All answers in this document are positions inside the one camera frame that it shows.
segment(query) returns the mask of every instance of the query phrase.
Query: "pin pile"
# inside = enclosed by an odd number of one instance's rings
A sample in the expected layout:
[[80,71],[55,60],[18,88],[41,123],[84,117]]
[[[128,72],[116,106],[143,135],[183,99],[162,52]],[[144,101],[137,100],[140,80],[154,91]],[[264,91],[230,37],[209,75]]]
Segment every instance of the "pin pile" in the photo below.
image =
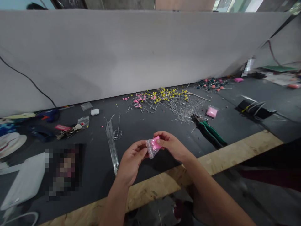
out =
[[197,83],[198,85],[194,86],[196,89],[203,89],[208,92],[217,93],[221,89],[225,89],[225,85],[228,84],[228,80],[221,78],[206,78]]
[[148,113],[154,114],[157,107],[163,105],[173,111],[177,116],[175,120],[181,121],[181,123],[193,122],[191,119],[193,113],[203,119],[208,119],[208,117],[204,115],[204,109],[202,109],[205,101],[192,96],[188,97],[186,92],[187,91],[183,89],[165,89],[163,87],[154,92],[147,90],[136,94],[133,98],[132,106],[140,109],[142,113],[147,111]]

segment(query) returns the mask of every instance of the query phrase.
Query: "metal wire bundle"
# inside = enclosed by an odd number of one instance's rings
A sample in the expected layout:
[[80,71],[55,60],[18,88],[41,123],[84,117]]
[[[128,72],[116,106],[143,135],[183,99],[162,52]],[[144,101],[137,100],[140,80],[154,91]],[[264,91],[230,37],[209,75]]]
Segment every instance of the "metal wire bundle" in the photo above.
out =
[[193,97],[190,97],[189,101],[187,102],[185,100],[185,97],[182,96],[170,99],[170,101],[164,101],[161,104],[175,113],[177,119],[174,120],[181,121],[181,123],[194,123],[191,119],[192,114],[196,114],[204,120],[209,119],[207,116],[204,115],[204,102],[205,100],[199,100]]
[[117,156],[117,151],[116,151],[116,147],[115,147],[115,141],[113,140],[113,136],[112,136],[113,133],[114,133],[114,131],[113,131],[113,126],[112,126],[112,121],[111,120],[107,121],[107,119],[106,119],[106,134],[107,134],[107,138],[108,138],[112,163],[113,163],[113,167],[114,167],[114,173],[116,176],[118,168],[119,168],[119,163],[118,163],[118,156]]

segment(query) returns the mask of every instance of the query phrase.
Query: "small plastic bag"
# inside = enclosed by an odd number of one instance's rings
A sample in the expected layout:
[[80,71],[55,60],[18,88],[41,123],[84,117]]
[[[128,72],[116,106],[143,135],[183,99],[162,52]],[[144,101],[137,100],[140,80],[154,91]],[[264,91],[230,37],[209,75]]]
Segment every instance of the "small plastic bag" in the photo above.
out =
[[89,116],[81,117],[80,119],[77,120],[77,124],[80,124],[82,126],[81,129],[88,128],[89,127],[89,122],[90,122]]
[[209,116],[211,116],[212,118],[215,118],[218,111],[219,111],[218,108],[209,105],[206,114],[209,115]]
[[93,106],[90,102],[87,102],[87,103],[82,104],[81,107],[82,107],[82,110],[85,111],[89,108],[92,108]]
[[162,146],[156,142],[158,139],[160,139],[160,137],[156,136],[154,139],[149,139],[146,141],[147,152],[150,156],[150,159],[154,158],[157,152],[162,148]]

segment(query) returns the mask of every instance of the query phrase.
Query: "white wall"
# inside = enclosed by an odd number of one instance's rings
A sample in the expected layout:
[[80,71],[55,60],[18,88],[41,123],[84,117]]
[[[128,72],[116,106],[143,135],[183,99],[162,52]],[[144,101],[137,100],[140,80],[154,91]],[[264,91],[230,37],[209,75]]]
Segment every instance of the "white wall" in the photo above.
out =
[[[289,13],[0,12],[0,55],[57,106],[229,75]],[[52,108],[0,62],[0,116]]]
[[[272,37],[270,41],[274,56],[280,64],[301,61],[301,14]],[[257,51],[254,67],[266,65],[277,65],[272,58],[268,43]]]

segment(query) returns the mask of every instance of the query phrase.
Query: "plywood edge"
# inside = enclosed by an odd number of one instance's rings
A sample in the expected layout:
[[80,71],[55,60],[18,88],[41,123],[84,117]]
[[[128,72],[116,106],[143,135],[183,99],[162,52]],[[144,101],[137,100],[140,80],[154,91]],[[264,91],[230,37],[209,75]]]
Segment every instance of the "plywood edge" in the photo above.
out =
[[[264,130],[202,156],[198,160],[210,175],[214,175],[281,144],[283,144],[281,140]],[[163,198],[190,184],[192,184],[192,181],[183,165],[167,170],[130,187],[126,212],[137,209],[158,198]],[[48,221],[42,226],[98,225],[105,202],[106,198],[103,198]]]

